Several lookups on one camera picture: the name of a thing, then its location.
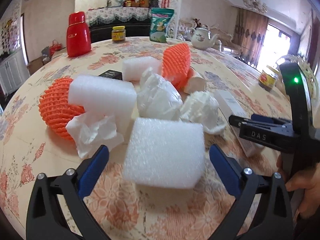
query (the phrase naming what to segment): red bag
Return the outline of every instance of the red bag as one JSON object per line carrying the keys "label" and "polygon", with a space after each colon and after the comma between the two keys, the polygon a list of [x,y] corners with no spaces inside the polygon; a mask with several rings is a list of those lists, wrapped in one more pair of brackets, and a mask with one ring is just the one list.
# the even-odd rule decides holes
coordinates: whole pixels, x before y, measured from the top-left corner
{"label": "red bag", "polygon": [[52,46],[50,46],[50,57],[52,57],[52,55],[58,50],[62,50],[62,44],[59,43],[57,40],[53,40]]}

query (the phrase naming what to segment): floral tablecloth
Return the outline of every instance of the floral tablecloth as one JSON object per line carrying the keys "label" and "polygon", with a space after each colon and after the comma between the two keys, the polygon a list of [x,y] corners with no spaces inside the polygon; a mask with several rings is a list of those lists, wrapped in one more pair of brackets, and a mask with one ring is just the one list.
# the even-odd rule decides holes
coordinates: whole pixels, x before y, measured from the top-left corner
{"label": "floral tablecloth", "polygon": [[95,24],[109,24],[116,19],[122,22],[130,21],[135,18],[144,21],[151,18],[149,8],[142,7],[115,7],[90,10],[85,13],[85,19],[89,26]]}
{"label": "floral tablecloth", "polygon": [[[81,162],[76,147],[57,137],[42,121],[39,97],[56,78],[80,73],[99,75],[108,69],[121,71],[122,61],[130,57],[152,56],[161,59],[163,51],[181,41],[154,43],[148,37],[127,38],[125,43],[101,41],[84,56],[53,59],[33,74],[17,91],[0,119],[0,207],[14,228],[25,238],[28,201],[37,174],[56,176]],[[244,63],[209,49],[191,50],[191,66],[207,82],[207,89],[227,90],[248,114],[291,117],[287,99],[274,89],[263,90],[259,73]],[[135,109],[132,121],[138,116]],[[230,209],[234,198],[226,192],[206,154],[206,172],[192,190],[150,188],[122,178],[123,161],[130,138],[113,149],[110,160],[93,192],[84,199],[94,218],[114,240],[207,239]],[[278,152],[265,148],[261,155],[247,158],[235,135],[227,127],[224,137],[205,135],[207,149],[213,143],[236,158],[242,167],[271,175],[276,170]],[[257,207],[255,200],[241,232],[245,232]],[[79,233],[63,198],[62,209],[72,231]]]}

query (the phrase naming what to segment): floral teapot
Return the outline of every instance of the floral teapot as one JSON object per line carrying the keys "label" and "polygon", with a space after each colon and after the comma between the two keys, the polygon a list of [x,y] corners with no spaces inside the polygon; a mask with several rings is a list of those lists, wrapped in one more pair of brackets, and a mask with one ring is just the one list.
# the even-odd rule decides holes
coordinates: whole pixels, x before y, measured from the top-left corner
{"label": "floral teapot", "polygon": [[211,35],[211,32],[206,28],[190,28],[190,31],[191,43],[196,49],[211,48],[219,36],[219,34]]}

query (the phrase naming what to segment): crumpled tissue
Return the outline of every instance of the crumpled tissue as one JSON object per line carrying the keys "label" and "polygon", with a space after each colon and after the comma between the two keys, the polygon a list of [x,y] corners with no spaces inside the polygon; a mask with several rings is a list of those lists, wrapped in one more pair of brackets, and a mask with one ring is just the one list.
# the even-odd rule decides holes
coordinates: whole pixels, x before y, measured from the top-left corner
{"label": "crumpled tissue", "polygon": [[103,116],[89,111],[75,116],[68,122],[66,129],[75,140],[81,159],[92,157],[101,144],[111,151],[124,142],[123,136],[116,131],[116,120],[113,115]]}
{"label": "crumpled tissue", "polygon": [[137,95],[137,108],[141,117],[179,120],[179,110],[183,102],[169,81],[149,69],[142,75],[141,83],[141,91]]}
{"label": "crumpled tissue", "polygon": [[222,135],[226,123],[219,116],[219,103],[209,91],[194,92],[187,97],[180,109],[184,122],[201,123],[208,134]]}

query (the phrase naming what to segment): finger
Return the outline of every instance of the finger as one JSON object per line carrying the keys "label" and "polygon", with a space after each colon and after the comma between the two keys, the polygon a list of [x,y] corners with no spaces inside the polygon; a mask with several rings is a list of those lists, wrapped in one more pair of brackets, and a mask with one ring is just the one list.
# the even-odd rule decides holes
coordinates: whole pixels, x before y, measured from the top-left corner
{"label": "finger", "polygon": [[277,172],[279,172],[281,174],[284,182],[286,183],[288,181],[288,175],[282,169],[278,169]]}
{"label": "finger", "polygon": [[303,200],[299,206],[301,217],[308,218],[315,214],[320,205],[320,192],[317,187],[306,189]]}
{"label": "finger", "polygon": [[298,171],[293,177],[285,184],[287,191],[294,191],[298,188],[311,189],[313,188],[314,181],[312,180],[315,169],[308,169]]}
{"label": "finger", "polygon": [[300,216],[303,219],[307,219],[316,213],[318,207],[319,207],[319,204],[316,204],[314,202],[309,202],[308,200],[303,200],[298,210],[299,210]]}
{"label": "finger", "polygon": [[281,155],[278,156],[276,166],[277,166],[277,168],[281,168],[282,169],[282,157],[281,157]]}

